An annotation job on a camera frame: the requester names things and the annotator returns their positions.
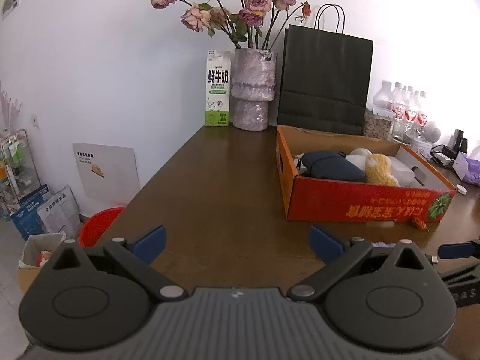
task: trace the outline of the gray ribbed plate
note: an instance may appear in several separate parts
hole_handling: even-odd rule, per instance
[[[24,360],[453,360],[442,348],[392,355],[338,336],[316,307],[286,300],[277,288],[198,288],[181,302],[164,303],[129,339],[75,354],[35,347]]]

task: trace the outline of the bag handle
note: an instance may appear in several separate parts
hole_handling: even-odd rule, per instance
[[[320,30],[320,19],[322,18],[322,15],[323,13],[330,7],[333,7],[335,8],[335,10],[337,11],[337,15],[338,15],[338,23],[337,23],[337,29],[335,30],[335,33],[338,33],[338,27],[340,25],[340,12],[338,11],[338,8],[340,8],[342,10],[342,13],[343,13],[343,26],[342,26],[342,33],[344,33],[345,31],[345,11],[343,10],[343,8],[338,5],[338,4],[323,4],[319,9],[318,9],[318,12],[317,12],[317,16],[315,18],[315,25],[313,26],[313,28],[316,28],[318,30]]]

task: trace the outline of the milk carton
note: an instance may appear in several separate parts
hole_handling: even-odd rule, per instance
[[[209,51],[207,57],[206,126],[228,126],[231,53]]]

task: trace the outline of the purple tissue pack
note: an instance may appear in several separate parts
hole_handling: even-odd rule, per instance
[[[465,183],[480,187],[480,161],[472,160],[465,153],[458,153],[453,164],[458,177]]]

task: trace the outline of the blue gripper pad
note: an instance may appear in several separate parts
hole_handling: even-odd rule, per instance
[[[475,247],[471,242],[463,244],[448,244],[438,248],[438,257],[441,259],[462,259],[475,254]]]
[[[330,264],[345,253],[345,245],[318,225],[310,228],[309,241],[310,249],[325,264]]]
[[[165,250],[166,246],[167,229],[160,226],[136,241],[131,248],[131,252],[145,264],[151,264]]]

